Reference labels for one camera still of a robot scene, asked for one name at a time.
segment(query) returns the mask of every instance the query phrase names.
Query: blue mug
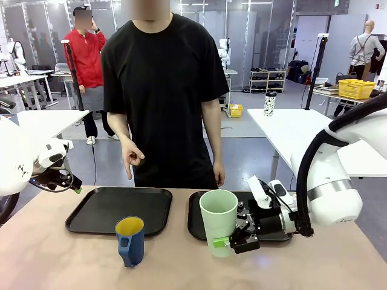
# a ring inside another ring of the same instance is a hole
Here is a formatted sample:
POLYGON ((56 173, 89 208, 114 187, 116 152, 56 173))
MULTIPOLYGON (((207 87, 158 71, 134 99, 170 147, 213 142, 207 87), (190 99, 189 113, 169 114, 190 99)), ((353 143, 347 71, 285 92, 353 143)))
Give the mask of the blue mug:
POLYGON ((144 258, 144 221, 137 216, 120 220, 115 225, 119 254, 125 267, 134 267, 144 258))

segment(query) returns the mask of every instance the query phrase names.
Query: hand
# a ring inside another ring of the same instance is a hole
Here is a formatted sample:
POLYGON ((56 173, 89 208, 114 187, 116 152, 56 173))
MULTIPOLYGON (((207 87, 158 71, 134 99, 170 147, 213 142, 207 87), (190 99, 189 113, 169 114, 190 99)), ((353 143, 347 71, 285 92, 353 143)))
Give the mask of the hand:
POLYGON ((96 31, 98 29, 97 24, 94 22, 93 19, 91 19, 91 30, 96 31))
POLYGON ((143 152, 137 148, 132 140, 125 138, 121 141, 122 148, 122 160, 123 165, 125 166, 126 174, 128 175, 129 180, 132 179, 131 166, 138 166, 141 163, 141 160, 145 158, 143 152))
POLYGON ((85 93, 85 87, 83 85, 80 85, 79 86, 79 91, 81 94, 84 94, 85 93))
POLYGON ((226 177, 222 162, 215 161, 213 163, 213 174, 215 174, 216 184, 222 186, 224 184, 224 178, 226 177))

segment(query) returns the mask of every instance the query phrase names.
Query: white sneaker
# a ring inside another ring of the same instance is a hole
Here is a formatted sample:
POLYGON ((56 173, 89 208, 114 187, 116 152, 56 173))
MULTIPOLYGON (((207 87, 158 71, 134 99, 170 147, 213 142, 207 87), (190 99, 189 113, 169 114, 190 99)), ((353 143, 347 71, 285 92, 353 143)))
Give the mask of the white sneaker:
POLYGON ((89 138, 87 138, 86 143, 87 145, 94 145, 96 143, 96 138, 94 136, 90 136, 89 138))
POLYGON ((108 137, 111 138, 111 139, 114 139, 114 140, 119 140, 119 138, 117 137, 116 134, 114 134, 113 136, 109 136, 109 135, 108 135, 108 137))

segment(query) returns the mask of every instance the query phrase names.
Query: green cup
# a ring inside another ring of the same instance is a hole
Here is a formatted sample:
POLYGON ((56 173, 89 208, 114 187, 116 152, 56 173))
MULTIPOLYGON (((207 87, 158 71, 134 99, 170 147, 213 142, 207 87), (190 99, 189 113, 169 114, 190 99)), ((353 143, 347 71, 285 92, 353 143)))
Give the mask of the green cup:
POLYGON ((228 190, 216 189, 202 195, 199 204, 211 253, 219 258, 230 256, 231 249, 215 248, 213 240, 229 237, 234 232, 238 198, 228 190))

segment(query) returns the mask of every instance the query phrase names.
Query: neck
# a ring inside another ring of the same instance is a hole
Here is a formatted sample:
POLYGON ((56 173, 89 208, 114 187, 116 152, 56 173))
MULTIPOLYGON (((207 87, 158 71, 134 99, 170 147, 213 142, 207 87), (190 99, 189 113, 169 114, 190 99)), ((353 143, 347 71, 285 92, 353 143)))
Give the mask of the neck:
POLYGON ((85 36, 87 34, 87 30, 77 29, 77 31, 79 34, 82 34, 83 36, 85 36))
POLYGON ((142 32, 158 33, 163 31, 171 23, 173 14, 169 14, 169 19, 163 20, 133 20, 133 24, 142 32))

